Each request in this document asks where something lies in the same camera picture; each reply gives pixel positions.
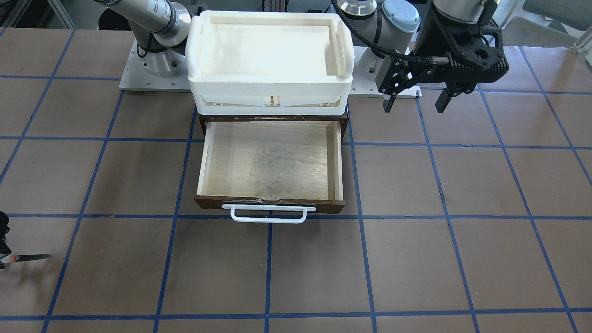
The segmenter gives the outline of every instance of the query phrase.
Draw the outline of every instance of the gray chair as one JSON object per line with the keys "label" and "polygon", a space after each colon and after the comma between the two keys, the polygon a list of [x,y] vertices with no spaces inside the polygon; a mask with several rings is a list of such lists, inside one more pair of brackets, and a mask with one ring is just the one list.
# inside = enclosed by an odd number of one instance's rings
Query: gray chair
{"label": "gray chair", "polygon": [[[526,0],[522,9],[581,31],[592,25],[590,0]],[[513,17],[504,27],[503,40],[504,45],[571,47],[577,38],[522,17]]]}

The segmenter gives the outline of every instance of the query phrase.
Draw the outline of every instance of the white plastic bin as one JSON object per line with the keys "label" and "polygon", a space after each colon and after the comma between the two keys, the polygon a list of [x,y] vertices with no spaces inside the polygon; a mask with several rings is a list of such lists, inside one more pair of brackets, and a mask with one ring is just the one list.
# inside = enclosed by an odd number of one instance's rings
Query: white plastic bin
{"label": "white plastic bin", "polygon": [[352,36],[336,14],[204,11],[186,63],[200,114],[343,114]]}

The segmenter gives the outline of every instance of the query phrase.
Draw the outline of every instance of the drawer handle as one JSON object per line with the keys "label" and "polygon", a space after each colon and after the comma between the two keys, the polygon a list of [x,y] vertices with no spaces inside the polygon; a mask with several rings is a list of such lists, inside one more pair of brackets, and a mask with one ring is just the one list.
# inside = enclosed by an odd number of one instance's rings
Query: drawer handle
{"label": "drawer handle", "polygon": [[[316,207],[304,206],[273,206],[268,204],[223,204],[222,208],[230,209],[230,217],[237,222],[254,222],[254,223],[288,223],[298,224],[306,220],[308,212],[314,212]],[[277,217],[246,217],[236,216],[236,210],[280,210],[283,212],[302,212],[302,217],[299,219],[278,219]]]}

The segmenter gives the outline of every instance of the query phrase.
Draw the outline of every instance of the open drawer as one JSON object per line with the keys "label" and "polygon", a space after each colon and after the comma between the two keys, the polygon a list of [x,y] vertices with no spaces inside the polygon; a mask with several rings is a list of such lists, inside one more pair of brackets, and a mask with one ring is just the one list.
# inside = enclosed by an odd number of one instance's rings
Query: open drawer
{"label": "open drawer", "polygon": [[[230,209],[239,222],[301,223],[307,212],[339,213],[343,201],[339,121],[212,121],[195,201]],[[302,218],[236,216],[281,210]]]}

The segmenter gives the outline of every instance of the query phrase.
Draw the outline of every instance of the tiled floor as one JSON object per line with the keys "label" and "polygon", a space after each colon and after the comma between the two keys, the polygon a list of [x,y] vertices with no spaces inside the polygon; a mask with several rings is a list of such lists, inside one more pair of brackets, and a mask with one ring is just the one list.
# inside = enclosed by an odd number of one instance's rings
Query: tiled floor
{"label": "tiled floor", "polygon": [[592,332],[581,58],[507,48],[444,114],[351,98],[341,214],[240,224],[193,201],[191,94],[118,90],[132,39],[0,33],[8,243],[54,255],[0,271],[1,333]]}

